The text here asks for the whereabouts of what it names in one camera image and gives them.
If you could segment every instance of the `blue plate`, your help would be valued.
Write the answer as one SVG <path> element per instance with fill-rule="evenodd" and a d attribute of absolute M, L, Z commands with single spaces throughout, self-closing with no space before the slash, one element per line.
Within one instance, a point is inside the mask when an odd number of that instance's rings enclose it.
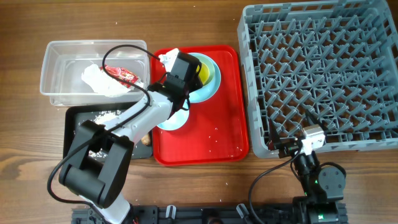
<path fill-rule="evenodd" d="M 221 71 L 216 62 L 213 59 L 211 59 L 209 56 L 199 53 L 190 53 L 190 55 L 192 56 L 200 55 L 202 57 L 207 58 L 209 61 L 211 61 L 211 63 L 215 68 L 215 75 L 213 77 L 213 79 L 215 79 L 214 86 L 211 89 L 208 89 L 208 86 L 211 85 L 207 84 L 204 87 L 200 88 L 199 90 L 189 94 L 189 101 L 191 103 L 201 103 L 205 100 L 210 99 L 217 92 L 221 84 Z"/>
<path fill-rule="evenodd" d="M 188 103 L 185 100 L 184 108 L 188 108 Z M 181 128 L 188 120 L 189 117 L 189 110 L 178 110 L 171 116 L 167 121 L 164 121 L 163 123 L 158 124 L 157 126 L 163 130 L 166 131 L 174 131 L 177 130 L 178 128 Z"/>

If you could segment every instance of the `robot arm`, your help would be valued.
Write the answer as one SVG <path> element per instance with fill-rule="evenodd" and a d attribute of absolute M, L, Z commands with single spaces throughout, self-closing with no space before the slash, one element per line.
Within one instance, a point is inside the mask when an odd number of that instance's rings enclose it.
<path fill-rule="evenodd" d="M 134 117 L 121 128 L 78 151 L 64 163 L 60 171 L 59 182 L 91 202 L 110 223 L 130 221 L 128 213 L 131 211 L 131 205 L 124 199 L 121 190 L 126 180 L 134 144 L 156 125 L 180 110 L 190 92 L 202 87 L 198 77 L 201 68 L 199 59 L 181 53 L 178 49 L 160 55 L 159 58 L 166 68 L 164 84 L 151 85 L 147 91 L 148 95 L 104 125 L 92 121 L 81 124 L 71 149 Z M 149 105 L 139 113 L 148 100 Z M 103 164 L 88 156 L 88 151 L 98 152 L 101 148 L 108 152 Z"/>
<path fill-rule="evenodd" d="M 326 128 L 309 111 L 305 115 L 310 126 L 302 129 L 299 138 L 285 143 L 270 120 L 270 150 L 278 150 L 281 158 L 294 158 L 292 162 L 305 194 L 293 199 L 296 211 L 300 211 L 297 223 L 342 223 L 338 201 L 343 199 L 346 172 L 333 162 L 320 164 L 315 151 L 325 143 Z"/>

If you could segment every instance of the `yellow object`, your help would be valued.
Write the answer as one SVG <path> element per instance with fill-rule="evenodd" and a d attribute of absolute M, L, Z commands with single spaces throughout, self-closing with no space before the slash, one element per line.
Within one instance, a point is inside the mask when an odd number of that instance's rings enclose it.
<path fill-rule="evenodd" d="M 199 78 L 200 81 L 202 82 L 203 85 L 206 85 L 209 82 L 209 76 L 210 76 L 210 71 L 207 65 L 204 63 L 201 64 L 201 69 L 199 72 Z"/>

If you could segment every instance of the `red tray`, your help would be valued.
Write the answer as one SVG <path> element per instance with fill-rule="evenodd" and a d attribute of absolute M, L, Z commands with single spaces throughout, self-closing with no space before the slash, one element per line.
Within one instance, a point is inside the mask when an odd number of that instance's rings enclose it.
<path fill-rule="evenodd" d="M 153 129 L 154 157 L 162 165 L 180 166 L 243 159 L 249 151 L 248 131 L 242 97 L 238 55 L 227 45 L 182 47 L 185 53 L 197 52 L 211 57 L 221 71 L 218 91 L 202 103 L 192 103 L 188 121 L 175 131 Z M 158 50 L 155 55 L 172 49 Z M 151 80 L 165 70 L 152 58 Z"/>

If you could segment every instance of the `clear plastic container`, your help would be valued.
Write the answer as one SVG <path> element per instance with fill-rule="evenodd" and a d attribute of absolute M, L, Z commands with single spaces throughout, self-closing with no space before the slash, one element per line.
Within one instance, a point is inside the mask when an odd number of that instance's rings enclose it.
<path fill-rule="evenodd" d="M 138 101 L 143 92 L 134 89 L 118 97 L 107 97 L 95 93 L 81 79 L 86 67 L 96 64 L 99 67 L 105 53 L 121 44 L 133 44 L 146 49 L 143 40 L 65 40 L 52 41 L 45 51 L 40 92 L 50 97 L 55 106 L 92 105 Z M 112 67 L 124 67 L 135 73 L 144 83 L 150 83 L 149 59 L 145 52 L 132 47 L 114 50 L 106 58 Z"/>

